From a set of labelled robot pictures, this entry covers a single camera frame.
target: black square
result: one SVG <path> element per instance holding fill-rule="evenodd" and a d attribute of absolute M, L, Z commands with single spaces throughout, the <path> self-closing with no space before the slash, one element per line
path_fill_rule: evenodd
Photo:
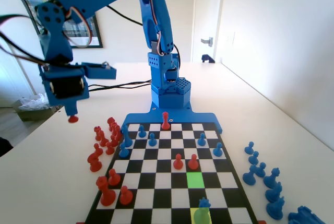
<path fill-rule="evenodd" d="M 189 188 L 188 192 L 189 192 L 190 207 L 198 207 L 199 200 L 202 199 L 203 197 L 205 199 L 207 198 L 204 188 Z"/>
<path fill-rule="evenodd" d="M 182 131 L 172 131 L 172 139 L 182 139 Z"/>
<path fill-rule="evenodd" d="M 182 148 L 172 148 L 172 160 L 176 159 L 177 154 L 180 154 L 181 159 L 184 159 L 184 149 L 182 149 Z"/>
<path fill-rule="evenodd" d="M 157 160 L 158 149 L 146 149 L 144 154 L 144 160 Z"/>
<path fill-rule="evenodd" d="M 217 173 L 202 173 L 205 188 L 221 188 Z"/>
<path fill-rule="evenodd" d="M 211 160 L 211 150 L 209 148 L 197 148 L 198 159 Z"/>
<path fill-rule="evenodd" d="M 172 172 L 171 160 L 158 160 L 157 173 L 170 173 Z"/>
<path fill-rule="evenodd" d="M 153 208 L 171 208 L 172 190 L 154 189 Z"/>
<path fill-rule="evenodd" d="M 142 160 L 130 160 L 127 165 L 127 173 L 140 173 L 142 167 Z"/>
<path fill-rule="evenodd" d="M 190 208 L 172 209 L 172 223 L 192 224 Z"/>
<path fill-rule="evenodd" d="M 153 189 L 156 184 L 156 173 L 141 173 L 139 178 L 139 189 Z"/>
<path fill-rule="evenodd" d="M 131 224 L 151 224 L 152 209 L 134 209 Z"/>
<path fill-rule="evenodd" d="M 227 208 L 210 208 L 209 211 L 212 223 L 232 224 Z"/>
<path fill-rule="evenodd" d="M 231 172 L 231 167 L 226 159 L 213 160 L 217 172 Z"/>
<path fill-rule="evenodd" d="M 239 188 L 223 188 L 222 190 L 228 207 L 245 207 Z"/>
<path fill-rule="evenodd" d="M 172 173 L 172 188 L 188 188 L 186 173 Z"/>

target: blue chess piece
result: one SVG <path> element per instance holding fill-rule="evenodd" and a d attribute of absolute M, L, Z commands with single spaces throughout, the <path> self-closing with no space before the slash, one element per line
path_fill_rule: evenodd
<path fill-rule="evenodd" d="M 246 154 L 252 155 L 254 153 L 253 146 L 254 146 L 254 142 L 249 142 L 248 147 L 245 147 Z"/>
<path fill-rule="evenodd" d="M 269 187 L 270 189 L 273 189 L 276 185 L 276 177 L 280 175 L 280 170 L 278 168 L 274 168 L 271 171 L 271 175 L 270 176 L 266 176 L 263 179 L 264 184 Z"/>
<path fill-rule="evenodd" d="M 269 202 L 274 203 L 280 198 L 280 194 L 282 192 L 281 182 L 278 182 L 277 185 L 273 189 L 266 190 L 266 198 Z"/>
<path fill-rule="evenodd" d="M 197 141 L 197 144 L 200 145 L 200 146 L 205 146 L 205 134 L 204 133 L 201 133 L 200 134 L 200 138 L 198 139 Z"/>
<path fill-rule="evenodd" d="M 220 142 L 217 143 L 217 147 L 213 150 L 215 156 L 220 157 L 223 155 L 223 150 L 221 150 L 222 146 Z"/>
<path fill-rule="evenodd" d="M 264 162 L 261 162 L 260 166 L 256 168 L 255 174 L 260 178 L 263 178 L 266 175 L 265 168 L 266 164 Z"/>
<path fill-rule="evenodd" d="M 154 146 L 157 144 L 157 140 L 156 140 L 155 137 L 154 137 L 154 133 L 151 133 L 151 134 L 150 134 L 150 140 L 148 141 L 148 144 L 149 144 L 151 147 L 154 147 Z"/>
<path fill-rule="evenodd" d="M 275 220 L 280 220 L 283 218 L 283 205 L 284 205 L 284 197 L 279 198 L 276 202 L 274 203 L 268 203 L 266 210 L 267 213 L 270 215 L 271 218 Z"/>
<path fill-rule="evenodd" d="M 144 126 L 143 125 L 140 125 L 138 135 L 139 135 L 140 138 L 144 138 L 146 136 L 146 132 L 144 131 Z"/>
<path fill-rule="evenodd" d="M 253 186 L 256 182 L 255 177 L 254 177 L 255 170 L 256 170 L 256 166 L 251 165 L 251 167 L 249 168 L 249 173 L 244 173 L 244 175 L 242 176 L 242 179 L 244 180 L 244 182 L 250 186 Z"/>
<path fill-rule="evenodd" d="M 125 143 L 122 142 L 121 145 L 121 151 L 120 151 L 120 157 L 125 158 L 129 155 L 129 150 L 125 148 Z"/>

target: table surface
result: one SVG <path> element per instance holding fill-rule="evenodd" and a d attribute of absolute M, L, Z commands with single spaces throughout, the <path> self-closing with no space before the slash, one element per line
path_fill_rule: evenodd
<path fill-rule="evenodd" d="M 90 84 L 122 84 L 150 79 L 146 63 L 115 65 L 117 80 L 90 80 Z M 191 103 L 195 112 L 213 112 L 223 128 L 222 138 L 242 178 L 249 171 L 244 147 L 254 142 L 259 161 L 281 171 L 285 199 L 284 217 L 271 219 L 266 212 L 267 188 L 256 177 L 244 190 L 258 220 L 287 223 L 289 212 L 309 207 L 325 223 L 334 223 L 334 152 L 288 117 L 270 101 L 221 64 L 183 63 L 180 77 L 192 82 Z M 92 92 L 78 102 L 79 122 L 69 124 L 64 109 L 0 158 L 0 219 L 4 224 L 74 224 L 85 221 L 98 192 L 95 184 L 111 158 L 92 173 L 87 157 L 94 151 L 93 128 L 107 132 L 112 116 L 119 125 L 128 113 L 147 112 L 150 86 Z"/>

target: white square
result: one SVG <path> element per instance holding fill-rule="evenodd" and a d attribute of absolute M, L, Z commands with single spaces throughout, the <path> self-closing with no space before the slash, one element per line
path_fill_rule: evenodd
<path fill-rule="evenodd" d="M 194 131 L 204 131 L 202 124 L 192 124 Z"/>
<path fill-rule="evenodd" d="M 130 160 L 144 160 L 145 149 L 133 149 Z"/>
<path fill-rule="evenodd" d="M 221 188 L 238 188 L 235 178 L 231 172 L 217 173 Z"/>
<path fill-rule="evenodd" d="M 136 132 L 139 130 L 139 124 L 130 124 L 128 127 L 129 132 Z"/>
<path fill-rule="evenodd" d="M 160 138 L 159 139 L 171 139 L 172 138 L 172 132 L 171 131 L 161 131 L 160 132 Z"/>
<path fill-rule="evenodd" d="M 172 188 L 172 175 L 171 173 L 156 173 L 156 189 L 170 189 Z"/>
<path fill-rule="evenodd" d="M 172 159 L 172 151 L 169 148 L 159 148 L 158 160 L 170 160 Z"/>
<path fill-rule="evenodd" d="M 207 199 L 210 199 L 210 208 L 227 208 L 227 204 L 220 188 L 206 188 Z"/>
<path fill-rule="evenodd" d="M 200 169 L 202 172 L 216 172 L 213 160 L 199 160 Z"/>
<path fill-rule="evenodd" d="M 171 124 L 172 131 L 182 131 L 182 124 Z"/>
<path fill-rule="evenodd" d="M 195 139 L 193 131 L 182 131 L 182 138 L 183 139 Z"/>
<path fill-rule="evenodd" d="M 155 173 L 157 171 L 157 160 L 144 160 L 142 162 L 142 173 Z"/>
<path fill-rule="evenodd" d="M 190 208 L 187 188 L 172 188 L 172 208 Z"/>
<path fill-rule="evenodd" d="M 152 211 L 152 223 L 172 223 L 172 210 L 170 208 L 154 208 Z"/>
<path fill-rule="evenodd" d="M 207 139 L 218 139 L 216 131 L 204 131 L 204 133 Z"/>
<path fill-rule="evenodd" d="M 129 224 L 131 223 L 133 209 L 115 209 L 111 224 Z"/>
<path fill-rule="evenodd" d="M 147 209 L 153 207 L 154 189 L 138 189 L 135 208 Z"/>
<path fill-rule="evenodd" d="M 183 149 L 183 140 L 182 139 L 172 139 L 171 147 Z"/>
<path fill-rule="evenodd" d="M 128 164 L 129 160 L 115 160 L 113 169 L 115 169 L 116 173 L 126 173 Z"/>
<path fill-rule="evenodd" d="M 150 125 L 150 132 L 152 131 L 160 131 L 161 124 L 151 124 Z"/>
<path fill-rule="evenodd" d="M 109 205 L 109 206 L 103 206 L 101 204 L 101 198 L 100 198 L 100 201 L 96 207 L 96 209 L 115 209 L 116 207 L 116 203 L 117 203 L 117 199 L 118 199 L 118 196 L 120 195 L 120 191 L 119 189 L 114 189 L 115 193 L 116 193 L 116 200 L 113 202 L 113 204 Z"/>
<path fill-rule="evenodd" d="M 252 220 L 245 207 L 231 207 L 229 208 L 229 213 L 233 224 L 252 224 Z"/>
<path fill-rule="evenodd" d="M 191 160 L 193 154 L 196 154 L 197 159 L 198 159 L 197 148 L 185 148 L 184 149 L 184 158 L 186 160 Z"/>
<path fill-rule="evenodd" d="M 140 173 L 126 173 L 122 186 L 128 189 L 138 189 Z"/>

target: chess square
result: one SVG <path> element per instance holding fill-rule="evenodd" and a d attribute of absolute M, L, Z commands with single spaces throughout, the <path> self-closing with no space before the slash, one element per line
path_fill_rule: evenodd
<path fill-rule="evenodd" d="M 143 160 L 145 154 L 145 149 L 133 149 L 130 160 Z"/>
<path fill-rule="evenodd" d="M 128 164 L 129 160 L 115 160 L 113 169 L 115 169 L 116 173 L 126 173 Z"/>
<path fill-rule="evenodd" d="M 172 188 L 172 208 L 190 208 L 188 189 Z"/>
<path fill-rule="evenodd" d="M 229 208 L 229 213 L 233 224 L 252 224 L 252 220 L 245 207 Z"/>
<path fill-rule="evenodd" d="M 142 173 L 155 173 L 157 171 L 157 160 L 144 160 L 142 162 Z"/>
<path fill-rule="evenodd" d="M 217 173 L 221 188 L 238 188 L 234 176 L 231 172 Z"/>
<path fill-rule="evenodd" d="M 154 189 L 138 189 L 135 208 L 150 209 L 153 207 Z"/>
<path fill-rule="evenodd" d="M 227 208 L 227 204 L 220 188 L 206 188 L 207 199 L 210 199 L 211 208 Z"/>
<path fill-rule="evenodd" d="M 172 223 L 172 210 L 170 208 L 154 208 L 152 212 L 152 223 L 167 224 Z"/>
<path fill-rule="evenodd" d="M 162 148 L 158 150 L 158 160 L 170 160 L 172 159 L 172 151 L 168 148 Z"/>
<path fill-rule="evenodd" d="M 156 173 L 156 185 L 154 188 L 172 188 L 172 174 L 171 173 Z"/>
<path fill-rule="evenodd" d="M 123 186 L 128 189 L 137 189 L 139 185 L 140 173 L 127 173 L 124 176 Z"/>

